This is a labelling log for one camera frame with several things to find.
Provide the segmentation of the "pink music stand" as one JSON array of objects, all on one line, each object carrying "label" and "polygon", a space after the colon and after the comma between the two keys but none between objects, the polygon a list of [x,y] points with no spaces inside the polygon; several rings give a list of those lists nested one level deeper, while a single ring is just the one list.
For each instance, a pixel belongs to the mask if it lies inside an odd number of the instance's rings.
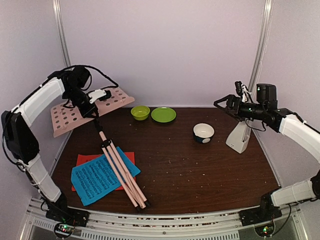
[{"label": "pink music stand", "polygon": [[134,102],[134,98],[125,94],[120,88],[110,92],[111,98],[95,103],[99,114],[96,119],[83,118],[78,108],[72,107],[69,102],[56,105],[51,109],[54,137],[72,132],[58,161],[57,171],[63,173],[63,164],[70,163],[72,166],[69,168],[68,176],[71,179],[78,155],[104,155],[133,206],[137,210],[144,209],[150,203],[126,167],[124,157],[120,156],[117,146],[109,137],[110,130],[105,129],[106,126],[114,126],[116,120],[106,121],[101,118]]}]

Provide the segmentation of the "blue sheet music paper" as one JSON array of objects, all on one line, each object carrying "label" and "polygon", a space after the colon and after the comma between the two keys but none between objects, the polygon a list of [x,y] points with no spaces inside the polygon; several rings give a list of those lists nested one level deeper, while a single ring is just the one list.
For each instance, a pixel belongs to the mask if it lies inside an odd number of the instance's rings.
[{"label": "blue sheet music paper", "polygon": [[108,191],[110,173],[114,171],[105,155],[75,166],[71,171],[71,190],[77,193],[84,206],[89,206],[114,191]]}]

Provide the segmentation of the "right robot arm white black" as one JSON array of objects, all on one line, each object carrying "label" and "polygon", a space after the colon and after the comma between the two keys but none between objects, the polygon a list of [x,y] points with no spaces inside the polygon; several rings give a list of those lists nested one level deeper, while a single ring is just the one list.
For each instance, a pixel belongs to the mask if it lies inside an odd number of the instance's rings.
[{"label": "right robot arm white black", "polygon": [[[264,127],[269,127],[277,133],[296,142],[317,161],[320,159],[320,132],[304,121],[296,112],[287,108],[278,108],[277,88],[273,84],[258,83],[256,85],[256,102],[243,101],[250,94],[245,91],[245,85],[235,82],[236,95],[229,94],[213,105],[229,116],[245,122],[258,120]],[[316,174],[309,180],[297,182],[291,186],[267,193],[261,198],[256,210],[259,220],[268,220],[276,208],[291,203],[314,201],[320,198],[320,175]]]}]

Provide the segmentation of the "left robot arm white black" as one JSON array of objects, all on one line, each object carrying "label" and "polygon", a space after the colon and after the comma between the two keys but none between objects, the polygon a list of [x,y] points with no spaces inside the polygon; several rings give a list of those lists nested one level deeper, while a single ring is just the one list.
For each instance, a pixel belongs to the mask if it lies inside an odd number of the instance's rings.
[{"label": "left robot arm white black", "polygon": [[44,198],[56,203],[62,197],[62,191],[49,176],[40,157],[39,142],[31,131],[36,118],[55,99],[62,97],[73,108],[78,108],[83,118],[97,119],[98,107],[88,93],[85,85],[92,80],[90,65],[72,65],[53,72],[12,110],[1,115],[2,149],[12,156],[8,160],[22,172],[25,172]]}]

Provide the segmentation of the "white metronome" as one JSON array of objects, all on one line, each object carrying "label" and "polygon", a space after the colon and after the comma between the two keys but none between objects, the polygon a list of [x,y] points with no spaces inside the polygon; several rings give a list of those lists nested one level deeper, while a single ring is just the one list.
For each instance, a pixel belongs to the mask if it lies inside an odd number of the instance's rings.
[{"label": "white metronome", "polygon": [[251,129],[244,121],[241,121],[228,135],[225,144],[237,153],[242,154],[247,149],[250,135]]}]

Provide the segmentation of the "white and navy bowl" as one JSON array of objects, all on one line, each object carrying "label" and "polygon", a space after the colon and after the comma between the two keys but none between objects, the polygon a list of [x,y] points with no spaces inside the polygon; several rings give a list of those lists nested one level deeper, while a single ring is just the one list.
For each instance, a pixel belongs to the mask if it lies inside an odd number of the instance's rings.
[{"label": "white and navy bowl", "polygon": [[197,143],[209,143],[215,134],[214,128],[207,123],[198,123],[193,127],[193,138]]}]

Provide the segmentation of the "red sheet music paper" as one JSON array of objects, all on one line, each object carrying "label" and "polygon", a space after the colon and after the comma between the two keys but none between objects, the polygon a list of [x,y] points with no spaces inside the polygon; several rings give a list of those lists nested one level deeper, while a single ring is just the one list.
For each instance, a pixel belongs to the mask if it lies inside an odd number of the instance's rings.
[{"label": "red sheet music paper", "polygon": [[[116,149],[119,152],[119,155],[121,157],[124,157],[123,162],[125,163],[127,169],[129,170],[130,174],[136,180],[136,176],[141,173],[141,170],[136,166],[135,162],[135,153],[132,151],[127,151],[124,152],[120,147],[116,147]],[[90,162],[91,160],[94,160],[96,158],[99,158],[101,155],[100,154],[94,154],[94,155],[81,155],[79,154],[77,156],[77,161],[76,161],[76,167],[86,164],[87,162]],[[111,185],[108,186],[107,191],[112,192],[114,190],[123,190],[122,185],[119,183],[117,177],[113,172],[110,173],[109,179],[111,180]]]}]

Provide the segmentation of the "lime green bowl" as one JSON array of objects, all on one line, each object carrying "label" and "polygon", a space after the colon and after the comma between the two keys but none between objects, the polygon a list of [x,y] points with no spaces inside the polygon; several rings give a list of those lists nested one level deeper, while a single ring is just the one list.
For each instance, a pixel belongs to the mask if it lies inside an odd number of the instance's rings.
[{"label": "lime green bowl", "polygon": [[135,106],[130,111],[132,117],[137,121],[144,121],[149,117],[150,108],[145,105]]}]

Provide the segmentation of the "green plate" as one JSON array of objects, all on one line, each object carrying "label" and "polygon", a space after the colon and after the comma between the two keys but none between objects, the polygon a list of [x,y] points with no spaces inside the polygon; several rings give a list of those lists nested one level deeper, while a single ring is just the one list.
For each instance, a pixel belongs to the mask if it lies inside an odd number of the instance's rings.
[{"label": "green plate", "polygon": [[158,107],[151,112],[151,118],[158,123],[169,123],[176,117],[176,111],[170,107]]}]

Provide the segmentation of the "right aluminium frame post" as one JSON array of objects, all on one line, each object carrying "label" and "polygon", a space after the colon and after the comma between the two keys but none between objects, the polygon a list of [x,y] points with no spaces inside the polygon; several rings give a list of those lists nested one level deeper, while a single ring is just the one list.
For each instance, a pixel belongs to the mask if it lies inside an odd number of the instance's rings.
[{"label": "right aluminium frame post", "polygon": [[273,0],[265,0],[262,19],[261,19],[261,26],[260,26],[260,34],[256,49],[256,55],[251,71],[251,76],[248,84],[248,88],[250,91],[253,91],[255,85],[258,82],[260,70],[262,67],[262,60],[263,56],[267,47],[269,33],[270,33],[270,25],[272,19],[272,8],[273,8]]}]

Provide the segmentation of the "aluminium frame post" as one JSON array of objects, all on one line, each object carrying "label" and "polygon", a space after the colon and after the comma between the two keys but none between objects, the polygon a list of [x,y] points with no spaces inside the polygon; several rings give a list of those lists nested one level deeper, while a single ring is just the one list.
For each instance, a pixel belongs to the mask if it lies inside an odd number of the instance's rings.
[{"label": "aluminium frame post", "polygon": [[251,71],[251,76],[248,84],[248,88],[250,91],[253,91],[255,85],[258,82],[260,70],[262,67],[262,60],[263,56],[267,47],[269,33],[270,33],[270,25],[272,19],[272,8],[273,8],[273,0],[265,0],[262,19],[261,19],[261,26],[260,26],[260,34],[256,49],[256,55]]},{"label": "aluminium frame post", "polygon": [[65,35],[65,31],[64,31],[63,16],[62,16],[62,11],[61,11],[61,1],[60,0],[52,0],[52,6],[53,6],[53,13],[54,13],[56,27],[57,27],[57,31],[58,31],[58,37],[59,37],[59,41],[60,41],[64,65],[66,67],[70,67],[71,60],[70,60],[70,55],[69,55],[69,51],[68,51],[66,35]]}]

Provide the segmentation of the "left aluminium frame post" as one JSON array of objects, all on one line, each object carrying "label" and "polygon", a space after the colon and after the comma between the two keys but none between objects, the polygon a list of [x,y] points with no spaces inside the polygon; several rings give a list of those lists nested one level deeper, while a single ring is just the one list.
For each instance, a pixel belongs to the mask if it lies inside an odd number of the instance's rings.
[{"label": "left aluminium frame post", "polygon": [[71,60],[70,60],[70,55],[69,55],[69,51],[68,51],[66,35],[65,35],[65,31],[64,31],[63,16],[62,16],[62,11],[61,11],[61,1],[60,0],[52,0],[52,6],[53,6],[53,13],[54,13],[56,27],[57,27],[57,31],[58,31],[58,37],[59,37],[59,41],[60,41],[64,65],[66,67],[70,67]]}]

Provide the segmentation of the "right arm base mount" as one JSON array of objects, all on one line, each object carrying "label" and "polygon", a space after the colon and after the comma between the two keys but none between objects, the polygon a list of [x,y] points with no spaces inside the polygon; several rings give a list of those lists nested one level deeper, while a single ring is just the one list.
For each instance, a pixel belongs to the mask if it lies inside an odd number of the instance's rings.
[{"label": "right arm base mount", "polygon": [[238,214],[243,227],[271,221],[282,216],[280,207],[274,206],[270,194],[261,197],[258,207],[241,210]]}]

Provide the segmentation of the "aluminium front rail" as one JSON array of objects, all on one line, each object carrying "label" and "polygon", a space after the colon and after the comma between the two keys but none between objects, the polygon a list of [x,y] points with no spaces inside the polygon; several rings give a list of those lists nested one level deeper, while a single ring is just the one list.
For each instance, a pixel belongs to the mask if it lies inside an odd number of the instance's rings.
[{"label": "aluminium front rail", "polygon": [[297,206],[282,208],[280,218],[244,226],[239,209],[173,215],[128,214],[90,210],[85,227],[69,240],[263,240],[271,227],[273,240],[307,240]]}]

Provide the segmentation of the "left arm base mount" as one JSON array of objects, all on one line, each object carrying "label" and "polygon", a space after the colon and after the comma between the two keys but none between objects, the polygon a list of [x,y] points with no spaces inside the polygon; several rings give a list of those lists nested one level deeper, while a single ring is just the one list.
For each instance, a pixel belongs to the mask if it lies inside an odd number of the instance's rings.
[{"label": "left arm base mount", "polygon": [[47,200],[45,203],[47,205],[47,212],[45,214],[47,219],[75,227],[87,226],[90,216],[88,211],[75,209],[68,206],[65,209],[62,209],[61,207],[58,207],[54,203]]}]

